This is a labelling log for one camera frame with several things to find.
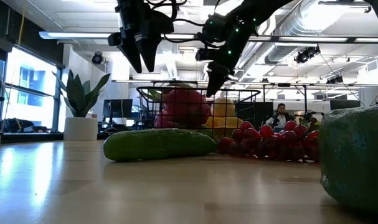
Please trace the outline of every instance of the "snake plant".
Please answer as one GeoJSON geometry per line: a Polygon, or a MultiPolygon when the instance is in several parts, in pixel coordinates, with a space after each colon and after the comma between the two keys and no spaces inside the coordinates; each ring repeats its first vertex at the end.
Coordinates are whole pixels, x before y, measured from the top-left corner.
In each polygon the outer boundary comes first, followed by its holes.
{"type": "Polygon", "coordinates": [[[106,85],[109,77],[110,74],[104,75],[92,91],[90,90],[90,81],[82,83],[79,75],[77,74],[74,77],[71,70],[69,71],[67,86],[64,85],[61,79],[57,78],[60,88],[67,94],[67,96],[65,96],[63,91],[60,91],[65,104],[70,108],[74,117],[86,117],[89,110],[95,106],[97,98],[102,92],[100,89],[106,85]]]}

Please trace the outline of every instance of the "wire basket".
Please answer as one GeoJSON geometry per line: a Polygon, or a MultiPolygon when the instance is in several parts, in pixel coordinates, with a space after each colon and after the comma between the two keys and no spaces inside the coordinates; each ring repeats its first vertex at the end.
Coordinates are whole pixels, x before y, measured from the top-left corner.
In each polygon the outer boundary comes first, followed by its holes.
{"type": "Polygon", "coordinates": [[[231,138],[244,121],[255,122],[254,105],[258,90],[220,89],[206,98],[206,88],[187,84],[137,88],[143,129],[184,128],[213,139],[231,138]]]}

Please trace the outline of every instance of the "wooden table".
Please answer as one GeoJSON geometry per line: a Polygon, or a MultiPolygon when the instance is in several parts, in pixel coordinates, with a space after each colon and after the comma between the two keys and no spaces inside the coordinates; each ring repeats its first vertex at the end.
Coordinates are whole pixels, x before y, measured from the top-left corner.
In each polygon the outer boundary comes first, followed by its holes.
{"type": "Polygon", "coordinates": [[[102,142],[0,148],[0,223],[367,223],[314,164],[211,155],[112,163],[102,142]]]}

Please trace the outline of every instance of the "white pot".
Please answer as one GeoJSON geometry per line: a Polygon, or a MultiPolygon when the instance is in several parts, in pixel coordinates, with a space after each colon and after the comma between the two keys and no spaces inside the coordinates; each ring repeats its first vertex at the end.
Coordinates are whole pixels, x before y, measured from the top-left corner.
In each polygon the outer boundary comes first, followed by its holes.
{"type": "Polygon", "coordinates": [[[97,119],[66,118],[64,127],[64,141],[96,141],[97,119]]]}

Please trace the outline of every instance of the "person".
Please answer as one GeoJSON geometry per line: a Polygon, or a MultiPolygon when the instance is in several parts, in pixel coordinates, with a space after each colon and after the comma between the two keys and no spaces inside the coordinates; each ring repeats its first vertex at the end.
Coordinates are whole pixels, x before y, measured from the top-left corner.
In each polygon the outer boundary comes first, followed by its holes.
{"type": "Polygon", "coordinates": [[[287,121],[293,121],[294,117],[286,112],[286,105],[280,103],[277,106],[276,114],[266,121],[266,124],[271,126],[276,133],[283,130],[287,121]]]}

